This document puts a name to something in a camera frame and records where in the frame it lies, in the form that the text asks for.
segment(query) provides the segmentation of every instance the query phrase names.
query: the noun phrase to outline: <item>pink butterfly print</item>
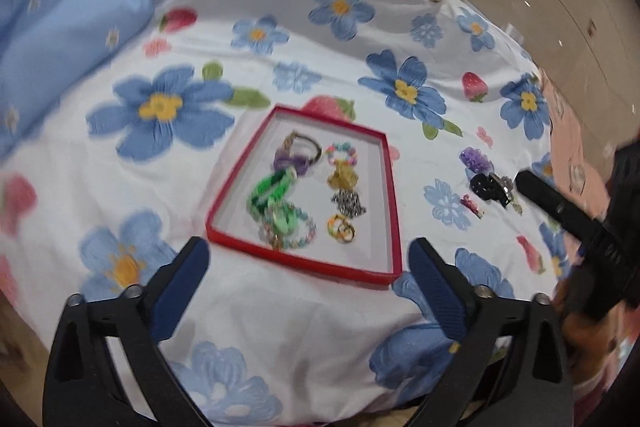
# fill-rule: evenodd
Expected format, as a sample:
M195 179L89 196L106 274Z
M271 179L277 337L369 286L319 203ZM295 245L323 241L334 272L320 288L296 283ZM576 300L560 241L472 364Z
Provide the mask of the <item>pink butterfly print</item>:
M400 151L392 145L389 146L389 159L391 160L391 165L394 164L394 161L400 159Z
M147 57L158 57L159 54L171 51L171 44L167 39L153 39L142 45Z
M4 293L11 306L15 307L18 301L18 285L11 274L11 266L5 255L0 255L0 291Z
M3 189L0 206L0 230L15 237L22 215L36 205L36 191L26 178L19 174L9 178Z
M484 127L478 127L478 132L476 132L476 135L478 135L479 139L481 139L489 146L489 149L494 146L494 139L486 133Z
M542 264L542 256L540 252L529 242L529 240L523 235L516 236L516 241L520 243L524 248L524 253L527 256L527 264L529 269L533 273L541 274L545 272L545 267Z

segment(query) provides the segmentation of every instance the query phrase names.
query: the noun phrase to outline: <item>blue gripper pad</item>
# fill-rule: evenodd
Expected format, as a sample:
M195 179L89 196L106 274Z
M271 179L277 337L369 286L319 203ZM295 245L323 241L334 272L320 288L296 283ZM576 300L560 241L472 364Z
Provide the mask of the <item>blue gripper pad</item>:
M409 270L442 331L451 340L461 342L467 333L466 307L456 289L468 291L472 289L471 285L455 266L446 264L424 238L411 242L408 257ZM452 287L451 279L454 279L456 289Z
M153 302L149 332L156 343L172 337L208 267L207 242L192 237L174 261L162 266L149 281L146 288Z

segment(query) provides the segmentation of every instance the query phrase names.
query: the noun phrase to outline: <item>jewelry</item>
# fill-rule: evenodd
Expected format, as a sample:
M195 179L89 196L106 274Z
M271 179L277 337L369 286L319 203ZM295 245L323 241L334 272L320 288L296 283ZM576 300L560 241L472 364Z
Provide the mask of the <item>jewelry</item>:
M291 154L291 146L295 139L304 140L309 142L316 149L316 156L309 158L303 154ZM282 142L282 147L278 147L275 156L273 158L273 169L279 171L286 169L289 166L293 166L299 176L304 176L308 168L320 161L322 157L322 148L314 139L299 134L297 131L292 131Z
M346 152L347 158L344 160L336 160L334 157L336 151ZM334 142L333 145L327 147L327 150L324 151L324 153L329 161L329 165L336 165L338 162L346 162L348 165L353 167L358 163L358 155L356 154L355 147L351 146L349 142Z
M465 194L464 196L462 196L460 203L466 206L466 208L468 208L469 210L471 210L471 212L476 214L476 216L478 216L478 219L482 219L482 216L484 216L484 210L481 210L480 208L478 208L478 206L471 200L471 197L469 197L468 194Z
M340 221L340 225L336 228L336 223ZM342 214L335 214L326 222L326 230L329 235L341 243L350 243L356 237L356 229Z
M266 178L261 179L249 194L246 202L246 209L249 214L258 221L268 206L280 201L284 198L287 191L291 188L298 174L292 166L284 170L280 170L270 174Z
M360 204L360 196L354 190L341 188L331 200L337 204L338 211L350 219L367 212L367 209Z
M306 235L300 239L290 240L284 239L284 234L276 227L276 219L273 216L281 213L281 215L289 214L294 215L296 222L298 220L304 221L306 224ZM273 250L293 250L295 248L306 247L316 237L316 224L309 215L300 207L295 206L288 201L279 201L270 207L269 211L265 213L262 218L262 227L260 229L261 237L266 243L271 245Z
M333 189L346 188L353 190L358 183L358 175L346 162L335 163L335 172L326 179L327 184Z

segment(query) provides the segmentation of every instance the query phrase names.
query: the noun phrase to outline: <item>blue fabric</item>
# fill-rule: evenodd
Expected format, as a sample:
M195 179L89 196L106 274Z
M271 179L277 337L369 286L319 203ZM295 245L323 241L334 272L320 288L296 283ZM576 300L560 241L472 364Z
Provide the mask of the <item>blue fabric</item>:
M0 158L153 12L152 0L0 0Z

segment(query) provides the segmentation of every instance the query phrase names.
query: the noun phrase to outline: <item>pastel beaded bracelet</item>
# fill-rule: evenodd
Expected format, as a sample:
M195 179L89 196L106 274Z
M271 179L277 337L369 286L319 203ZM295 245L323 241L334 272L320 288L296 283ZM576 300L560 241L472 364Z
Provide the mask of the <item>pastel beaded bracelet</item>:
M337 160L335 158L336 152L346 152L347 158L344 160ZM334 143L333 145L327 147L325 151L326 157L329 161L329 165L335 165L336 162L347 163L347 165L354 166L358 163L358 155L356 154L355 147L353 147L349 142L344 143Z
M284 216L287 217L287 232L291 234L297 222L306 224L306 235L300 239L285 239L280 227ZM316 224L300 207L289 201L278 201L271 205L262 218L262 238L273 250L293 250L306 247L316 237Z
M269 206L284 198L297 178L295 167L289 166L261 179L247 199L246 209L249 214L259 221Z

